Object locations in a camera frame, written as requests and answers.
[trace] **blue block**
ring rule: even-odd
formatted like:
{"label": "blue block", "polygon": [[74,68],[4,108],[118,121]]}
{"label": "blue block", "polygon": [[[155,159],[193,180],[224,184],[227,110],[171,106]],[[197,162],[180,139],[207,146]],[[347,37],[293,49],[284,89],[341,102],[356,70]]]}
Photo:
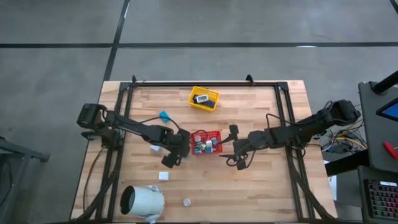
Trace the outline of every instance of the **blue block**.
{"label": "blue block", "polygon": [[213,148],[212,147],[206,147],[205,148],[205,153],[212,153],[213,152]]}
{"label": "blue block", "polygon": [[168,119],[168,118],[170,118],[170,117],[167,115],[166,111],[160,112],[160,113],[159,113],[159,116],[161,117],[161,119],[162,119],[164,122],[170,121],[170,119]]}
{"label": "blue block", "polygon": [[216,138],[212,138],[212,139],[211,139],[211,143],[213,143],[213,145],[215,145],[215,144],[217,144],[217,143],[218,143],[218,141],[217,141],[217,139],[216,139]]}

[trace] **red container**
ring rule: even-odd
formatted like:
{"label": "red container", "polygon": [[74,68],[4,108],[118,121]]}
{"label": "red container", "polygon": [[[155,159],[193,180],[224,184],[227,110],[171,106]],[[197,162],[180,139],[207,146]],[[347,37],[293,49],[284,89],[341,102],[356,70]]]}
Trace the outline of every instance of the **red container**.
{"label": "red container", "polygon": [[[216,138],[217,142],[221,142],[221,132],[220,131],[207,131],[207,139],[206,133],[200,131],[196,134],[191,135],[191,142],[195,142],[195,136],[200,136],[201,142],[206,142],[207,140],[211,140],[212,138]],[[191,144],[191,152],[192,155],[199,156],[199,155],[210,155],[210,154],[218,154],[223,152],[223,145],[218,144],[216,147],[213,148],[213,152],[203,152],[201,154],[195,153],[196,144]]]}

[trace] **white cube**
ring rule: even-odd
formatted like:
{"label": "white cube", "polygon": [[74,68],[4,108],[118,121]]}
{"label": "white cube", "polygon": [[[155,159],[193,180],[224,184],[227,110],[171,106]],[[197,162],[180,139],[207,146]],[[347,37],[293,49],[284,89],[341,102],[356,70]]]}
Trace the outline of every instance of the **white cube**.
{"label": "white cube", "polygon": [[160,151],[160,146],[150,145],[150,149],[152,149],[155,152],[159,152]]}
{"label": "white cube", "polygon": [[213,142],[211,140],[207,140],[206,147],[213,147]]}
{"label": "white cube", "polygon": [[159,180],[169,180],[169,172],[159,172]]}
{"label": "white cube", "polygon": [[188,207],[191,205],[191,200],[189,200],[189,198],[184,199],[184,201],[182,201],[182,203],[184,204],[185,207]]}

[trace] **gray floor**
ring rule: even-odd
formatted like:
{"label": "gray floor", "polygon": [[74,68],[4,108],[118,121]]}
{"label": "gray floor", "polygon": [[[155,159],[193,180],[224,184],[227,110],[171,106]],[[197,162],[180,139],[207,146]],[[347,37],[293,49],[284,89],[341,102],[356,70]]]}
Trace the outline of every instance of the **gray floor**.
{"label": "gray floor", "polygon": [[[2,0],[1,43],[111,43],[123,0]],[[398,41],[389,0],[132,0],[121,42]],[[0,136],[51,153],[33,162],[13,223],[68,219],[110,49],[0,49]],[[397,70],[397,47],[119,49],[111,80],[304,80],[312,111],[359,103],[359,82]],[[356,220],[358,208],[338,206]]]}

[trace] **keyboard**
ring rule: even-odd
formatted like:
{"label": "keyboard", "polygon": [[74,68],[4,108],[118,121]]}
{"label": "keyboard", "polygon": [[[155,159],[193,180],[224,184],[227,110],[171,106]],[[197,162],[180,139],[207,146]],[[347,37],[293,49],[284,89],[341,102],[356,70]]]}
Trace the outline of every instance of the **keyboard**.
{"label": "keyboard", "polygon": [[373,218],[398,221],[397,183],[365,180],[369,214]]}

